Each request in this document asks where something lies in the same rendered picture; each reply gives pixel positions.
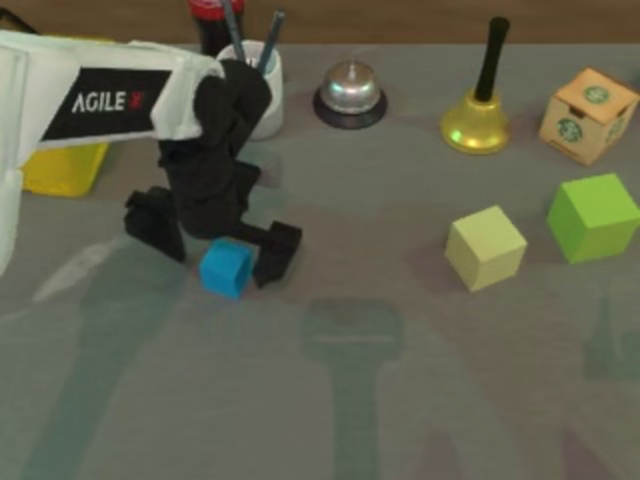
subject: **bottle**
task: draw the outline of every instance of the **bottle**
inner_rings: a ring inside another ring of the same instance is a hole
[[[240,35],[244,37],[242,25],[244,0],[230,1],[235,13],[238,30]],[[224,47],[231,43],[222,3],[220,0],[189,0],[189,9],[198,27],[201,53],[216,57]]]

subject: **cardboard cube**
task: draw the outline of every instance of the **cardboard cube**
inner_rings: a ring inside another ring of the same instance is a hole
[[[216,240],[200,262],[200,281],[210,292],[237,300],[249,284],[252,266],[249,247]]]
[[[582,165],[591,165],[625,132],[638,94],[586,68],[549,101],[540,138]]]
[[[617,175],[560,185],[547,217],[569,263],[623,253],[640,225],[640,211]]]
[[[498,206],[453,222],[445,256],[474,292],[514,276],[527,241]]]

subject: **yellow container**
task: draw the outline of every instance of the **yellow container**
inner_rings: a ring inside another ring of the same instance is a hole
[[[111,41],[101,38],[83,39],[105,43]],[[108,149],[108,143],[101,143],[40,150],[22,167],[23,189],[41,195],[86,195],[93,187]]]

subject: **white mug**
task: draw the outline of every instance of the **white mug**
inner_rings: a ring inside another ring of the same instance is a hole
[[[242,42],[247,62],[253,66],[258,65],[258,60],[264,48],[264,42],[257,40],[244,40]],[[227,45],[219,54],[218,60],[236,58],[233,45]],[[250,140],[264,140],[272,137],[284,122],[284,107],[282,105],[283,80],[282,80],[282,59],[277,49],[273,49],[271,58],[267,63],[264,78],[271,89],[271,104],[267,107],[262,119],[256,125],[251,134]]]

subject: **table surface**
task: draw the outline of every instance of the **table surface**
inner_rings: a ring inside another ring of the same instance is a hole
[[[562,181],[617,172],[640,198],[638,120],[591,168],[537,139],[586,65],[640,80],[638,46],[506,48],[501,154],[446,147],[438,118],[481,47],[285,46],[286,125],[250,219],[304,228],[290,278],[240,302],[123,235],[134,189],[165,184],[152,141],[114,145],[82,199],[25,195],[0,280],[3,480],[640,478],[636,241],[565,264],[545,211]],[[390,100],[332,130],[311,96],[350,57]],[[498,204],[529,241],[517,277],[467,293],[443,257],[454,220]]]

